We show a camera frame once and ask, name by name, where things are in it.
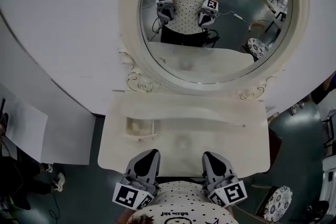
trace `concrete floor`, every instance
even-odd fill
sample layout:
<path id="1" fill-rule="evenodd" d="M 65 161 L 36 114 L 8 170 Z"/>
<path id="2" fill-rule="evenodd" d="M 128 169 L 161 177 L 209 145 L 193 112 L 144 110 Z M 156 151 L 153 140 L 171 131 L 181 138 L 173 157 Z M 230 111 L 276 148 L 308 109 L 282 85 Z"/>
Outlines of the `concrete floor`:
<path id="1" fill-rule="evenodd" d="M 61 215 L 59 224 L 114 223 L 123 210 L 111 202 L 114 185 L 120 180 L 121 174 L 102 169 L 97 164 L 103 124 L 104 118 L 97 118 L 88 166 L 55 165 L 54 174 L 63 171 L 67 178 L 64 191 L 55 193 Z M 319 197 L 322 184 L 323 128 L 315 104 L 307 104 L 295 116 L 285 111 L 271 122 L 270 128 L 282 137 L 279 155 L 268 174 L 244 178 L 248 199 L 239 204 L 239 207 L 254 213 L 262 201 L 265 193 L 251 188 L 252 183 L 286 185 L 293 191 L 293 201 L 280 222 L 288 223 L 290 218 L 300 217 L 302 211 Z M 50 182 L 52 175 L 44 173 L 38 179 Z M 17 213 L 20 223 L 56 223 L 48 213 L 49 209 L 57 213 L 51 195 L 29 194 L 28 200 L 32 209 Z M 259 222 L 237 209 L 234 209 L 234 213 L 239 223 Z"/>
<path id="2" fill-rule="evenodd" d="M 266 28 L 274 18 L 274 14 L 266 4 L 266 0 L 218 0 L 219 13 L 225 14 L 234 11 L 248 23 L 254 23 L 257 20 L 264 24 Z M 154 36 L 152 26 L 157 18 L 155 0 L 142 0 L 141 17 L 143 30 L 150 40 Z M 158 28 L 158 21 L 154 25 L 154 30 Z M 220 15 L 210 29 L 219 32 L 220 40 L 216 43 L 215 48 L 225 48 L 239 50 L 240 47 L 252 37 L 248 33 L 249 24 L 239 20 L 232 13 L 228 15 Z M 273 24 L 267 33 L 263 33 L 260 39 L 267 45 L 271 45 L 276 38 L 278 28 Z M 258 37 L 262 32 L 259 28 L 253 31 L 253 37 Z M 152 41 L 160 41 L 161 32 L 152 39 Z"/>

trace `white wall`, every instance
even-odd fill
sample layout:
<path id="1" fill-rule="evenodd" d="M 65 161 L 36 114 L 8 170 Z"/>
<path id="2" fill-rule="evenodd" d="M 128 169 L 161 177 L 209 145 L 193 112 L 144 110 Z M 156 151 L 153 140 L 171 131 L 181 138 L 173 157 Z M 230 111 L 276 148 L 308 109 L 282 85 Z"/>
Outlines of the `white wall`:
<path id="1" fill-rule="evenodd" d="M 308 95 L 336 70 L 335 0 L 310 0 L 301 44 L 267 91 L 271 112 L 282 112 Z"/>
<path id="2" fill-rule="evenodd" d="M 267 91 L 270 112 L 289 108 L 336 69 L 334 0 L 310 4 L 301 45 Z M 106 114 L 111 91 L 125 88 L 118 0 L 0 0 L 0 8 L 43 69 L 91 112 Z"/>
<path id="3" fill-rule="evenodd" d="M 51 81 L 18 45 L 1 18 L 0 37 L 0 83 L 48 116 L 44 133 L 30 133 L 30 137 L 22 137 L 21 141 L 14 137 L 12 141 L 35 146 L 41 162 L 88 164 L 95 117 Z M 24 122 L 27 117 L 20 115 L 16 120 L 20 120 L 22 132 L 32 129 L 31 122 Z"/>
<path id="4" fill-rule="evenodd" d="M 92 113 L 105 114 L 125 89 L 117 53 L 118 0 L 0 0 L 25 49 Z"/>
<path id="5" fill-rule="evenodd" d="M 3 113 L 8 114 L 6 136 L 22 151 L 41 163 L 48 116 L 15 96 L 0 83 L 0 102 L 3 99 L 6 100 Z"/>

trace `oval mirror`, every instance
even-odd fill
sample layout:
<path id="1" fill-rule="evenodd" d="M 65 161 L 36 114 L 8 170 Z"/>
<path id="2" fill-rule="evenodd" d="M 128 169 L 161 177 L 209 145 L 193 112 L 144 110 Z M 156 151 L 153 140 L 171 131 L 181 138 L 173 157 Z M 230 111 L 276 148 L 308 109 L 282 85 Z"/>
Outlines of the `oval mirror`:
<path id="1" fill-rule="evenodd" d="M 215 84 L 255 70 L 279 47 L 291 0 L 141 0 L 155 61 L 184 81 Z"/>

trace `round stool seat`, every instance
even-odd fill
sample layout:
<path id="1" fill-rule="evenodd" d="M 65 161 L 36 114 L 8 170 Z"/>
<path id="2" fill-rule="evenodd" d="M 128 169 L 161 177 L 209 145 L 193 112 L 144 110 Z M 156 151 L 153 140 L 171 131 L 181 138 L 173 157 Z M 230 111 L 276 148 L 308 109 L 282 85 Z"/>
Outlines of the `round stool seat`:
<path id="1" fill-rule="evenodd" d="M 253 54 L 254 57 L 260 59 L 265 53 L 268 52 L 268 47 L 260 39 L 250 38 L 247 42 L 249 51 Z"/>
<path id="2" fill-rule="evenodd" d="M 287 211 L 292 202 L 293 192 L 287 186 L 278 188 L 266 203 L 264 218 L 268 221 L 278 221 Z"/>

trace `sneaker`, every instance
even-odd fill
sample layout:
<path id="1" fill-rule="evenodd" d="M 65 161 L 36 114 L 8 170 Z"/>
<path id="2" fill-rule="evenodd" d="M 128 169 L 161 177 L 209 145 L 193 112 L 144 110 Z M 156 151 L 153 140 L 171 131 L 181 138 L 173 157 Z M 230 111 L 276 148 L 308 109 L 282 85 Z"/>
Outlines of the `sneaker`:
<path id="1" fill-rule="evenodd" d="M 292 116 L 294 116 L 296 114 L 296 112 L 298 111 L 298 105 L 292 105 L 292 107 L 290 108 L 290 113 L 292 114 Z"/>
<path id="2" fill-rule="evenodd" d="M 51 183 L 54 186 L 54 190 L 61 192 L 65 183 L 65 176 L 63 173 L 58 173 L 57 177 Z"/>
<path id="3" fill-rule="evenodd" d="M 52 173 L 52 171 L 53 171 L 53 165 L 50 164 L 50 163 L 46 163 L 44 165 L 45 165 L 45 171 L 49 172 L 49 173 Z"/>

